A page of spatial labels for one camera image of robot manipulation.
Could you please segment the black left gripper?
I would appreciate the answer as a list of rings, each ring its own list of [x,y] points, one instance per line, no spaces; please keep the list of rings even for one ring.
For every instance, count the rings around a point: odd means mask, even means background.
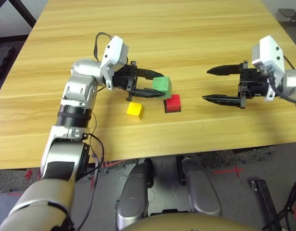
[[[163,77],[164,75],[153,70],[137,68],[137,63],[131,61],[130,64],[124,65],[116,71],[113,76],[113,87],[123,89],[128,92],[127,101],[132,101],[133,94],[136,97],[157,98],[165,95],[164,92],[155,89],[136,89],[137,77],[145,79],[154,79],[155,77]]]

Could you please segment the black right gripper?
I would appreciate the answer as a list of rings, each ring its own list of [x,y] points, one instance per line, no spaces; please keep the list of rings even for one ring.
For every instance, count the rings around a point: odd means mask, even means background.
[[[213,67],[207,70],[212,75],[232,75],[240,74],[240,82],[238,85],[238,97],[230,97],[221,94],[205,95],[202,98],[208,102],[225,105],[236,106],[241,109],[246,107],[246,99],[252,99],[260,96],[265,97],[268,92],[268,81],[265,76],[255,68],[248,68],[248,61],[245,60],[241,64],[230,64]]]

